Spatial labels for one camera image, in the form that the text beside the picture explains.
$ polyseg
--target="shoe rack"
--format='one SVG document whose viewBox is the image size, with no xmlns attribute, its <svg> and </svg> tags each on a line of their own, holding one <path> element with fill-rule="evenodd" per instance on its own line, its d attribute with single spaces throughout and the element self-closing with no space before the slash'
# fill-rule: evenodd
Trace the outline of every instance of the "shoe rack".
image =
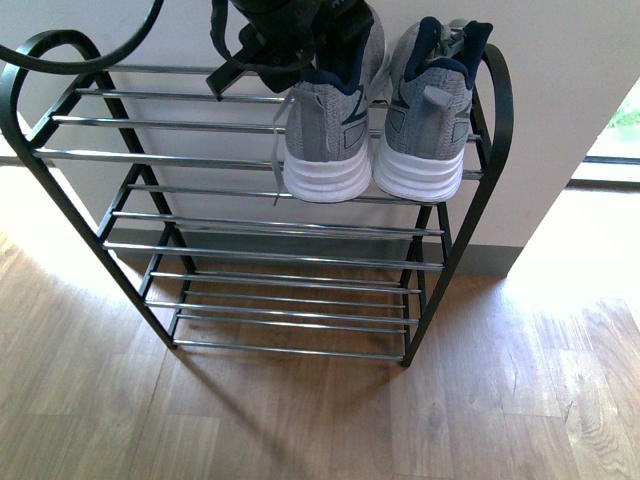
<svg viewBox="0 0 640 480">
<path fill-rule="evenodd" d="M 65 45 L 74 47 L 86 59 L 99 56 L 96 47 L 85 35 L 68 30 L 37 35 L 22 46 L 22 51 L 40 57 Z M 486 124 L 479 95 L 474 92 L 471 118 L 473 134 L 469 136 L 467 150 L 475 147 L 479 164 L 477 169 L 464 172 L 464 182 L 473 183 L 475 193 L 462 219 L 461 228 L 455 236 L 452 236 L 449 227 L 446 202 L 418 204 L 384 194 L 365 195 L 352 202 L 407 205 L 408 208 L 417 208 L 415 224 L 407 228 L 282 224 L 265 218 L 253 221 L 220 218 L 215 216 L 215 212 L 207 218 L 174 214 L 168 201 L 170 195 L 197 193 L 249 196 L 268 201 L 276 197 L 275 191 L 245 191 L 241 185 L 225 189 L 203 189 L 160 182 L 156 173 L 157 168 L 163 166 L 270 171 L 271 164 L 268 158 L 264 161 L 239 162 L 146 154 L 137 134 L 139 129 L 200 129 L 255 135 L 270 133 L 271 128 L 269 125 L 194 124 L 129 117 L 123 103 L 124 99 L 167 103 L 174 100 L 202 100 L 209 101 L 211 108 L 215 108 L 216 104 L 211 103 L 211 98 L 200 98 L 203 96 L 190 93 L 169 94 L 118 89 L 111 75 L 114 71 L 129 72 L 131 75 L 144 73 L 167 76 L 187 71 L 207 75 L 211 73 L 207 69 L 118 65 L 98 74 L 80 75 L 73 78 L 69 87 L 45 113 L 29 138 L 25 138 L 18 125 L 17 105 L 28 72 L 8 66 L 0 85 L 0 127 L 24 165 L 42 184 L 168 348 L 210 347 L 271 352 L 266 353 L 267 355 L 330 355 L 397 361 L 409 366 L 436 315 L 447 286 L 500 178 L 511 145 L 513 97 L 507 65 L 498 48 L 493 45 L 487 45 L 483 61 L 492 79 L 494 125 L 490 129 Z M 89 96 L 103 99 L 111 117 L 70 116 L 74 107 Z M 222 101 L 278 104 L 282 99 L 229 95 Z M 376 102 L 378 108 L 385 108 L 385 105 L 384 102 Z M 170 106 L 167 106 L 167 111 L 171 111 Z M 80 125 L 87 129 L 117 128 L 129 153 L 79 152 L 47 148 L 56 131 L 64 128 L 64 125 Z M 282 133 L 284 129 L 279 127 L 278 130 Z M 374 138 L 379 138 L 380 134 L 380 131 L 371 131 Z M 130 164 L 122 185 L 113 192 L 113 201 L 97 231 L 85 222 L 56 182 L 45 165 L 45 159 Z M 128 211 L 127 202 L 133 192 L 149 195 L 156 212 Z M 281 202 L 298 202 L 300 209 L 308 207 L 287 193 L 281 194 L 280 197 Z M 430 216 L 437 216 L 438 228 L 427 228 Z M 114 227 L 124 219 L 153 221 L 161 225 L 162 230 L 158 231 L 157 241 L 114 242 L 111 240 Z M 215 227 L 214 230 L 218 232 L 240 236 L 286 234 L 292 236 L 295 241 L 288 253 L 271 253 L 265 252 L 264 249 L 236 251 L 229 248 L 228 243 L 222 246 L 212 244 L 205 248 L 202 245 L 190 245 L 187 241 L 189 235 L 185 233 L 185 228 L 194 224 L 205 230 L 207 227 Z M 149 231 L 147 229 L 146 232 L 141 232 L 141 239 L 146 238 L 142 233 L 148 234 Z M 426 258 L 426 237 L 433 237 L 439 242 L 441 256 L 438 259 Z M 367 242 L 371 238 L 403 238 L 407 248 L 402 258 L 398 259 L 309 256 L 295 251 L 296 245 L 304 247 L 305 242 L 314 238 L 350 242 Z M 111 255 L 112 251 L 135 253 L 146 258 L 148 266 L 139 285 L 131 283 L 120 268 L 120 263 Z M 165 264 L 172 264 L 174 268 L 171 271 L 163 270 Z M 264 266 L 264 269 L 247 269 L 247 264 L 259 264 Z M 379 272 L 384 272 L 383 280 L 374 275 Z M 170 301 L 155 300 L 150 296 L 154 282 L 175 282 L 176 291 L 180 293 Z M 236 334 L 232 337 L 219 335 L 220 332 L 227 331 L 225 329 L 229 326 L 236 328 Z M 237 334 L 240 331 L 237 329 L 242 329 L 243 333 Z M 255 334 L 250 338 L 244 334 L 245 331 Z M 332 340 L 322 341 L 323 335 L 328 335 Z M 347 340 L 341 341 L 342 335 Z M 369 347 L 374 344 L 382 347 L 372 351 Z"/>
</svg>

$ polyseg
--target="chrome rod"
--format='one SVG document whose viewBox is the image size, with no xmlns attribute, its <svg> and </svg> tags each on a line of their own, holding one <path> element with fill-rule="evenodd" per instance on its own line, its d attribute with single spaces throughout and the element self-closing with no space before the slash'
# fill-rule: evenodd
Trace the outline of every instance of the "chrome rod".
<svg viewBox="0 0 640 480">
<path fill-rule="evenodd" d="M 165 278 L 168 280 L 191 280 L 196 282 L 207 283 L 233 283 L 237 285 L 264 285 L 274 287 L 291 287 L 291 288 L 313 288 L 318 290 L 338 290 L 344 292 L 362 292 L 362 293 L 391 293 L 394 295 L 418 295 L 422 292 L 419 289 L 406 289 L 400 287 L 383 287 L 383 286 L 362 286 L 354 285 L 336 285 L 326 283 L 303 283 L 301 281 L 286 280 L 268 280 L 260 277 L 244 277 L 238 276 L 230 272 L 226 272 L 226 276 L 206 275 L 206 274 L 190 274 L 190 273 L 164 273 L 153 272 L 152 277 Z"/>
<path fill-rule="evenodd" d="M 198 275 L 229 275 L 232 273 L 234 277 L 244 277 L 244 278 L 262 278 L 262 279 L 270 279 L 270 280 L 288 280 L 288 281 L 299 281 L 303 283 L 314 282 L 314 283 L 342 283 L 347 285 L 379 285 L 379 286 L 387 286 L 398 288 L 400 286 L 399 282 L 394 282 L 390 280 L 360 280 L 357 278 L 335 278 L 335 277 L 309 277 L 303 275 L 284 275 L 284 274 L 274 274 L 274 273 L 257 273 L 257 272 L 228 272 L 222 270 L 196 270 L 195 272 Z"/>
<path fill-rule="evenodd" d="M 302 263 L 322 266 L 337 267 L 362 267 L 362 268 L 381 268 L 381 269 L 410 269 L 425 272 L 440 273 L 444 266 L 441 263 L 421 263 L 407 262 L 402 260 L 377 260 L 364 258 L 347 258 L 347 257 L 317 257 L 313 255 L 293 255 L 286 253 L 261 253 L 261 252 L 242 252 L 234 250 L 215 250 L 209 248 L 188 248 L 188 247 L 161 247 L 153 245 L 138 245 L 129 243 L 112 243 L 105 242 L 103 247 L 106 250 L 121 250 L 130 252 L 143 253 L 161 253 L 163 255 L 193 255 L 200 257 L 222 257 L 225 259 L 240 260 L 264 260 L 273 262 Z"/>
<path fill-rule="evenodd" d="M 218 122 L 190 122 L 190 121 L 169 121 L 169 120 L 133 120 L 95 117 L 71 117 L 68 115 L 53 115 L 51 119 L 59 125 L 76 125 L 90 127 L 111 127 L 111 128 L 157 128 L 162 130 L 193 130 L 224 133 L 255 133 L 273 134 L 274 131 L 280 134 L 286 132 L 282 126 L 254 125 L 241 123 L 218 123 Z M 370 129 L 371 138 L 382 137 L 382 130 Z M 477 142 L 480 135 L 470 134 L 467 142 Z"/>
<path fill-rule="evenodd" d="M 220 158 L 198 158 L 169 155 L 149 155 L 142 153 L 113 153 L 96 150 L 55 150 L 38 148 L 33 151 L 37 158 L 50 160 L 82 160 L 92 162 L 112 163 L 143 163 L 145 165 L 161 167 L 194 167 L 217 168 L 233 170 L 271 171 L 271 162 L 268 160 L 229 160 Z M 463 180 L 480 180 L 482 170 L 465 170 L 462 173 Z"/>
<path fill-rule="evenodd" d="M 214 323 L 240 323 L 247 325 L 262 325 L 267 327 L 292 327 L 307 328 L 313 330 L 338 330 L 344 332 L 361 332 L 361 333 L 385 333 L 385 334 L 403 334 L 405 330 L 387 329 L 387 328 L 366 328 L 366 327 L 344 327 L 339 325 L 322 325 L 318 323 L 295 323 L 295 322 L 272 322 L 268 320 L 248 320 L 244 318 L 231 317 L 209 317 L 205 315 L 187 315 L 178 314 L 178 318 L 184 320 L 204 320 Z"/>
<path fill-rule="evenodd" d="M 101 98 L 133 98 L 136 100 L 179 100 L 179 101 L 204 101 L 204 102 L 224 102 L 224 103 L 251 103 L 279 105 L 284 101 L 284 97 L 274 97 L 267 95 L 223 95 L 220 100 L 211 93 L 175 93 L 175 92 L 143 92 L 134 90 L 109 90 L 101 88 L 78 88 L 79 95 L 101 97 Z M 387 108 L 386 100 L 374 100 L 369 108 Z"/>
<path fill-rule="evenodd" d="M 252 301 L 266 301 L 266 302 L 283 302 L 283 303 L 300 303 L 300 304 L 312 304 L 312 305 L 327 305 L 338 307 L 356 307 L 356 308 L 389 308 L 394 310 L 402 310 L 404 305 L 395 305 L 392 303 L 360 303 L 360 302 L 342 302 L 335 300 L 311 300 L 308 298 L 287 298 L 287 297 L 268 297 L 260 295 L 239 295 L 230 293 L 213 293 L 213 292 L 199 292 L 195 290 L 187 290 L 184 292 L 187 296 L 194 297 L 207 297 L 207 298 L 225 298 L 233 300 L 252 300 Z"/>
<path fill-rule="evenodd" d="M 252 198 L 269 198 L 275 200 L 276 197 L 281 199 L 295 199 L 290 193 L 281 193 L 279 196 L 275 192 L 250 192 L 241 190 L 229 190 L 222 188 L 188 188 L 164 185 L 138 185 L 129 184 L 131 190 L 139 190 L 143 192 L 163 192 L 163 193 L 184 193 L 188 195 L 224 195 L 228 197 L 252 197 Z M 383 205 L 427 205 L 436 206 L 433 202 L 414 202 L 404 198 L 387 197 L 387 196 L 369 196 L 362 195 L 360 197 L 349 200 L 355 203 L 377 203 Z"/>
<path fill-rule="evenodd" d="M 196 67 L 177 65 L 140 65 L 120 63 L 107 68 L 109 72 L 131 72 L 131 73 L 177 73 L 184 75 L 211 75 L 218 67 Z"/>
<path fill-rule="evenodd" d="M 371 322 L 371 323 L 392 323 L 397 325 L 418 325 L 417 319 L 392 318 L 392 317 L 369 317 L 363 315 L 338 315 L 329 313 L 299 312 L 295 310 L 267 310 L 261 308 L 227 307 L 223 305 L 204 305 L 195 303 L 176 303 L 146 301 L 147 307 L 170 308 L 173 310 L 199 310 L 204 312 L 238 313 L 245 315 L 267 315 L 275 317 L 294 317 L 317 320 L 335 320 L 343 322 Z"/>
<path fill-rule="evenodd" d="M 186 217 L 181 215 L 163 215 L 155 213 L 132 213 L 113 212 L 117 218 L 129 220 L 146 220 L 159 222 L 173 222 L 181 225 L 190 223 L 213 223 L 221 225 L 238 225 L 246 227 L 256 227 L 266 229 L 276 233 L 312 233 L 322 236 L 337 236 L 340 234 L 351 234 L 361 238 L 363 234 L 376 234 L 380 237 L 405 238 L 442 236 L 443 230 L 418 229 L 418 228 L 388 228 L 388 227 L 367 227 L 357 225 L 335 225 L 335 224 L 315 224 L 315 223 L 291 223 L 291 222 L 265 222 L 255 220 L 237 220 L 227 218 L 210 217 Z"/>
<path fill-rule="evenodd" d="M 301 350 L 301 349 L 295 349 L 295 348 L 262 347 L 259 345 L 238 345 L 235 343 L 202 342 L 202 341 L 194 341 L 194 340 L 174 340 L 173 343 L 175 343 L 176 345 L 182 345 L 184 347 L 224 348 L 229 350 L 251 350 L 251 351 L 273 352 L 273 353 L 298 353 L 302 355 L 363 358 L 367 360 L 389 360 L 389 361 L 395 361 L 395 362 L 401 362 L 404 358 L 402 355 L 378 355 L 373 353 L 334 352 L 334 351 L 328 351 L 328 350 Z"/>
</svg>

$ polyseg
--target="sunlight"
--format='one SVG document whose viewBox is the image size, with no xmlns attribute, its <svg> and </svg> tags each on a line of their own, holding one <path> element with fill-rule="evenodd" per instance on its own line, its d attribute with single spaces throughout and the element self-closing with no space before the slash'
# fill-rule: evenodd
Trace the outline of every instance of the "sunlight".
<svg viewBox="0 0 640 480">
<path fill-rule="evenodd" d="M 95 231 L 89 215 L 64 175 L 50 170 L 85 221 Z M 0 167 L 0 228 L 14 244 L 47 274 L 78 287 L 119 292 L 116 283 L 95 258 L 80 235 L 71 227 L 31 172 L 24 167 Z M 136 285 L 140 275 L 117 260 Z"/>
</svg>

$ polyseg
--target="laminate flooring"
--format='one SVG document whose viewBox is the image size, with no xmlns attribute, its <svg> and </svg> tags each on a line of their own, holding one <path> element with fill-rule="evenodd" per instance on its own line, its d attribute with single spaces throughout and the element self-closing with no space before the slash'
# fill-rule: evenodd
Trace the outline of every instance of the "laminate flooring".
<svg viewBox="0 0 640 480">
<path fill-rule="evenodd" d="M 0 477 L 638 479 L 639 197 L 565 191 L 506 279 L 455 277 L 403 369 L 168 351 L 0 167 Z"/>
</svg>

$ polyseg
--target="gray sneaker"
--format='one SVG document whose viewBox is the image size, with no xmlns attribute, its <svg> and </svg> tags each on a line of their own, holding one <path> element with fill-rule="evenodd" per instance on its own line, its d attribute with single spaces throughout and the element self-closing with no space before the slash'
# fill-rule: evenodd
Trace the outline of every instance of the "gray sneaker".
<svg viewBox="0 0 640 480">
<path fill-rule="evenodd" d="M 318 52 L 316 69 L 291 90 L 283 179 L 301 200 L 342 202 L 371 181 L 368 107 L 388 83 L 390 64 L 380 18 L 371 11 L 373 25 L 351 55 Z"/>
<path fill-rule="evenodd" d="M 424 18 L 393 53 L 393 97 L 374 159 L 374 179 L 391 195 L 451 198 L 462 179 L 472 90 L 492 25 Z"/>
</svg>

